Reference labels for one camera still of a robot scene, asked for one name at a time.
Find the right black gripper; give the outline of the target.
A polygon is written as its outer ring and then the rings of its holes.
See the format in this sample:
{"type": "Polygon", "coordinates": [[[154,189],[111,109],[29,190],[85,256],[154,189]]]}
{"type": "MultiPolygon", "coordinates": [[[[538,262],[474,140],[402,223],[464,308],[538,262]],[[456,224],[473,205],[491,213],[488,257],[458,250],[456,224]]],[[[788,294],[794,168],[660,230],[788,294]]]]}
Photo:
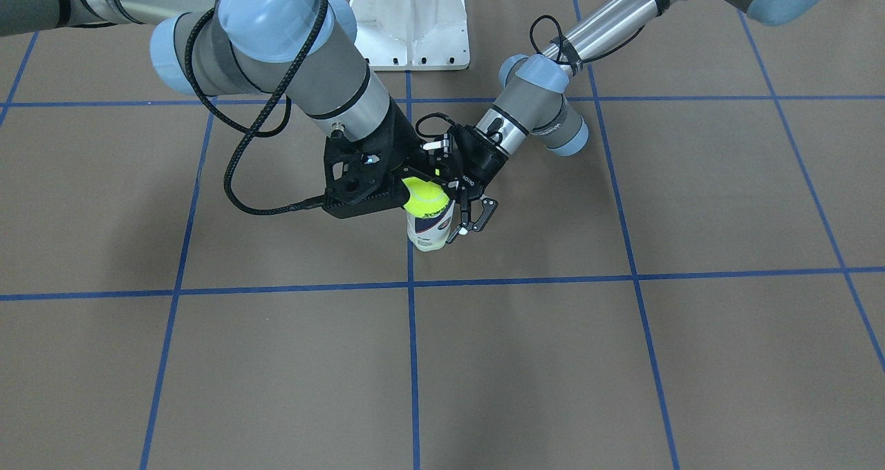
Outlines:
{"type": "Polygon", "coordinates": [[[454,138],[420,139],[398,104],[389,99],[382,122],[366,137],[368,173],[378,179],[423,174],[445,189],[460,187],[460,152],[454,138]]]}

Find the right grey silver robot arm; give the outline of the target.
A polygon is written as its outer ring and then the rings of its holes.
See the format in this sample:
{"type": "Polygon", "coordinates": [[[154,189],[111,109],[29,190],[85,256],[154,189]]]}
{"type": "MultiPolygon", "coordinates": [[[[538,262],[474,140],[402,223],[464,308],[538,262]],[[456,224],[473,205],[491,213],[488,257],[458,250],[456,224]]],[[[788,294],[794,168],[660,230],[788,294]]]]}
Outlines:
{"type": "Polygon", "coordinates": [[[170,88],[204,105],[222,95],[266,94],[223,180],[279,101],[297,105],[342,152],[344,173],[328,192],[355,195],[416,176],[444,185],[388,89],[357,49],[357,22],[345,0],[2,0],[2,35],[119,25],[152,25],[151,60],[170,88]]]}

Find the left grey silver robot arm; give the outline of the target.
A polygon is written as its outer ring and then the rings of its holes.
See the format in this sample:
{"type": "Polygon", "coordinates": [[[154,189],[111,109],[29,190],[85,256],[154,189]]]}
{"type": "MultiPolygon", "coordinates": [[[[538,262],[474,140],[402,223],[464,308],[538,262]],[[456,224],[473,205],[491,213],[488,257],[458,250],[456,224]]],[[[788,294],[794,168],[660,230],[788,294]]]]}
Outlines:
{"type": "MultiPolygon", "coordinates": [[[[572,77],[625,47],[652,19],[688,0],[609,0],[533,55],[513,55],[500,67],[502,92],[474,126],[453,124],[447,136],[462,159],[453,199],[458,213],[447,238],[483,230],[497,203],[485,189],[522,142],[537,136],[549,151],[571,156],[589,129],[565,98],[572,77]]],[[[722,0],[766,26],[790,23],[820,0],[722,0]]]]}

